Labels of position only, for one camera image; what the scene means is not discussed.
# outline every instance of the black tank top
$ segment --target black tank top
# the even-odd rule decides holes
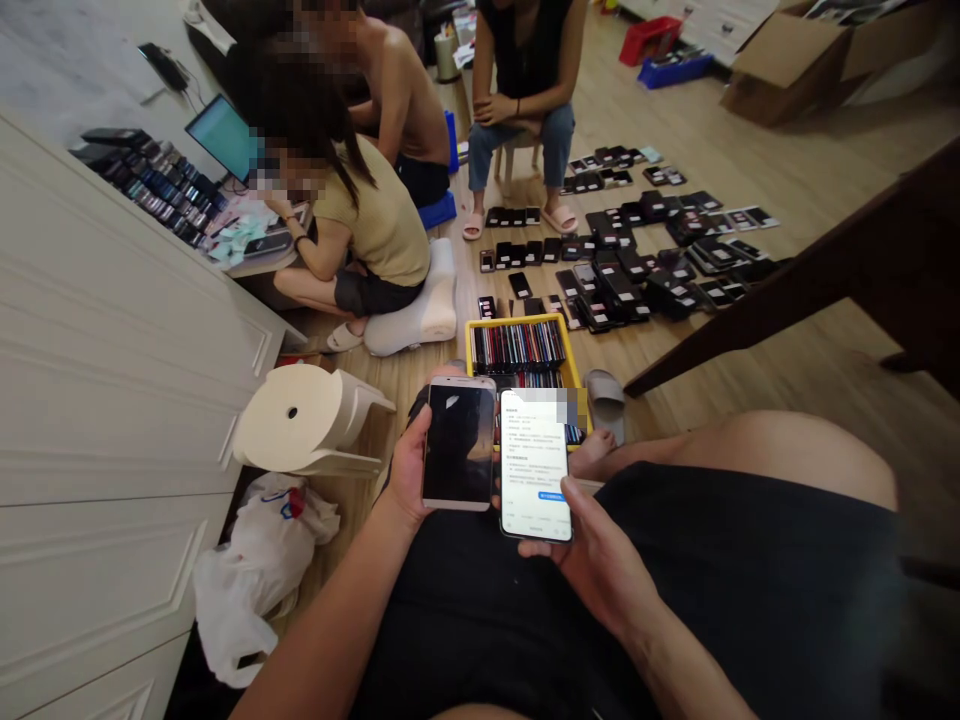
[[[515,7],[497,10],[492,0],[479,0],[477,9],[493,33],[497,92],[524,98],[557,84],[563,23],[572,2],[540,0],[533,32],[526,44],[517,47]]]

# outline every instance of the plastic bag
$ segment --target plastic bag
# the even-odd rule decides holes
[[[242,657],[277,646],[262,616],[300,585],[314,547],[340,530],[337,506],[303,478],[267,473],[250,488],[230,542],[200,553],[193,568],[207,665],[234,688],[250,685],[260,670],[260,664],[239,669]]]

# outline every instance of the woman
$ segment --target woman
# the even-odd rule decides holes
[[[234,45],[227,64],[231,97],[279,160],[281,180],[314,199],[316,242],[285,196],[265,201],[286,221],[306,265],[278,271],[274,285],[303,305],[350,318],[328,338],[329,351],[357,347],[370,315],[402,310],[423,288],[430,245],[417,209],[390,163],[354,132],[343,99],[308,56]],[[341,267],[347,250],[353,262]]]
[[[470,129],[473,214],[463,237],[476,240],[483,232],[483,194],[493,151],[524,130],[543,144],[543,219],[558,233],[576,232],[577,219],[560,203],[560,191],[573,139],[570,99],[580,72],[587,0],[479,0],[477,9]],[[491,95],[494,58],[497,92]]]
[[[769,411],[621,448],[598,430],[570,474],[605,485],[562,481],[573,542],[518,552],[495,510],[423,506],[425,403],[233,720],[881,714],[896,495],[859,440]]]

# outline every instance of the shirtless man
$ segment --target shirtless man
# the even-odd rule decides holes
[[[328,65],[356,65],[371,100],[350,108],[354,125],[380,124],[373,142],[418,208],[450,187],[450,140],[433,81],[402,30],[367,15],[358,0],[297,0],[297,19],[321,45]]]

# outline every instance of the white cushion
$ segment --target white cushion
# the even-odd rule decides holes
[[[430,271],[417,299],[403,310],[374,315],[363,340],[371,355],[386,357],[411,345],[445,342],[457,334],[454,292],[457,274],[453,267],[450,238],[430,243]]]

